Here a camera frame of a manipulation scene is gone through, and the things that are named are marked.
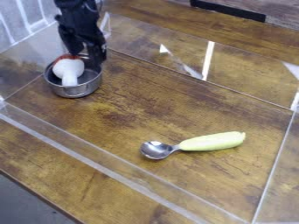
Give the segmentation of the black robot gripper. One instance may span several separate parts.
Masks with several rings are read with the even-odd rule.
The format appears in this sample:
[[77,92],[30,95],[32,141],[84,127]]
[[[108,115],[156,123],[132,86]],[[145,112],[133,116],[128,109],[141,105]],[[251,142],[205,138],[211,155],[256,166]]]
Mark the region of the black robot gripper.
[[[97,43],[101,32],[97,27],[98,8],[94,0],[53,0],[60,14],[54,16],[58,22],[60,39],[70,55],[77,55],[84,45],[81,42]],[[106,60],[106,44],[89,44],[88,57],[94,68],[101,68]]]

